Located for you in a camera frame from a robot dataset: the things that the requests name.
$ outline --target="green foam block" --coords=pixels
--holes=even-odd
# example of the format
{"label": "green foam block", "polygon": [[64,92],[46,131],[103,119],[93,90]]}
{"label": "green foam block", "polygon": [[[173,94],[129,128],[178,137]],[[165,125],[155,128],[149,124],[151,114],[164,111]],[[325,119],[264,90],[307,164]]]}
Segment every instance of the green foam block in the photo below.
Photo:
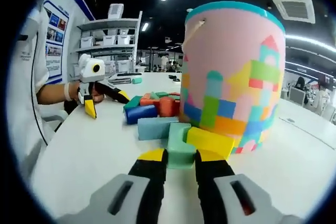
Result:
{"label": "green foam block", "polygon": [[190,169],[194,164],[196,148],[187,144],[186,136],[191,128],[189,123],[171,123],[168,138],[168,168]]}
{"label": "green foam block", "polygon": [[156,93],[152,92],[151,93],[151,99],[153,99],[153,100],[159,100],[160,97]]}
{"label": "green foam block", "polygon": [[158,97],[167,97],[167,96],[169,96],[169,94],[168,93],[166,93],[166,92],[157,92],[157,93],[155,93]]}
{"label": "green foam block", "polygon": [[179,95],[170,95],[169,97],[173,98],[174,100],[179,100],[181,98]]}
{"label": "green foam block", "polygon": [[142,96],[138,96],[136,95],[135,97],[133,97],[131,99],[131,101],[129,101],[126,105],[124,105],[124,111],[125,109],[129,109],[129,108],[134,108],[137,106],[140,106],[140,99],[142,98]]}
{"label": "green foam block", "polygon": [[138,84],[138,83],[141,83],[141,82],[142,82],[142,78],[141,78],[141,77],[133,78],[133,79],[132,79],[132,83],[133,83],[133,84]]}

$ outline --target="bucket handle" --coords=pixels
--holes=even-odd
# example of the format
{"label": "bucket handle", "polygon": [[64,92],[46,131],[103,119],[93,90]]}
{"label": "bucket handle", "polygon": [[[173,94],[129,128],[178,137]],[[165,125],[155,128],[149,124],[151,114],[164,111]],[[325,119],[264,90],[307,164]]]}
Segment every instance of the bucket handle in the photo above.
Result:
{"label": "bucket handle", "polygon": [[189,36],[184,39],[184,42],[182,44],[182,51],[184,51],[183,48],[185,47],[185,44],[195,35],[195,33],[197,32],[197,30],[199,30],[201,28],[201,26],[203,26],[205,24],[205,22],[206,22],[206,19],[203,18],[202,20],[199,20],[195,24],[194,28],[189,33]]}

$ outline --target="teal bucket rim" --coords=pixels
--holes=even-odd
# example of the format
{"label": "teal bucket rim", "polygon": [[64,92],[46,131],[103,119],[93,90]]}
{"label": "teal bucket rim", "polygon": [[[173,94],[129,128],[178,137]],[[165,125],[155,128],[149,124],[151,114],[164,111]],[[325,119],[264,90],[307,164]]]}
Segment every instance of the teal bucket rim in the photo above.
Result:
{"label": "teal bucket rim", "polygon": [[193,9],[190,13],[188,13],[185,19],[185,23],[187,23],[188,20],[192,18],[193,16],[195,16],[196,14],[205,12],[207,10],[222,9],[222,8],[247,10],[249,12],[259,14],[261,17],[267,18],[268,20],[276,24],[284,33],[286,32],[283,24],[272,13],[258,6],[244,3],[244,2],[237,2],[237,1],[218,1],[218,2],[211,2],[205,5],[201,5]]}

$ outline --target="colorful block pattern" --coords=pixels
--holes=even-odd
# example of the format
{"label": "colorful block pattern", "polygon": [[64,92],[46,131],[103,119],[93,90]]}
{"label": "colorful block pattern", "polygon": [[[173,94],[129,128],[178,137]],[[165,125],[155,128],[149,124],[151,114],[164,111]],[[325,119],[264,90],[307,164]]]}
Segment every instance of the colorful block pattern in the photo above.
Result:
{"label": "colorful block pattern", "polygon": [[[187,73],[188,61],[185,55],[181,88],[184,118],[193,127],[230,137],[234,145],[232,153],[250,152],[260,147],[275,118],[283,77],[279,69],[280,53],[274,38],[269,36],[261,43],[258,60],[248,61],[230,77],[224,79],[220,72],[210,71],[206,76],[202,108],[195,106],[193,94],[189,91],[191,77]],[[242,102],[239,98],[243,95],[249,95],[253,105],[250,112],[247,111],[249,116],[238,120],[235,111],[238,112]]]}

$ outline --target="white shelving unit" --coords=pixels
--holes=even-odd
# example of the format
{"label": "white shelving unit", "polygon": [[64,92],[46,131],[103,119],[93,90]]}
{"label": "white shelving unit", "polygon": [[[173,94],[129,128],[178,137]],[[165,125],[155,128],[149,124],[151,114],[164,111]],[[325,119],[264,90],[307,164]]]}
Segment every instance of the white shelving unit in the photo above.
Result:
{"label": "white shelving unit", "polygon": [[[87,48],[78,48],[71,52],[72,57],[77,57],[76,60],[72,61],[72,65],[75,66],[79,60],[81,54],[90,54],[92,57],[101,57],[101,56],[112,56],[113,60],[117,63],[118,60],[124,60],[125,58],[132,60],[132,69],[135,71],[136,64],[136,50],[138,48],[138,38],[140,31],[142,11],[139,12],[138,18],[119,18],[119,19],[99,19],[93,20],[84,24],[77,26],[81,30],[81,38],[83,33],[90,33],[93,36],[95,31],[103,31],[108,29],[129,29],[134,30],[134,34],[128,34],[131,36],[132,44],[129,45],[105,45],[105,46],[93,46]],[[79,77],[75,75],[75,71],[70,74],[71,80],[78,80]]]}

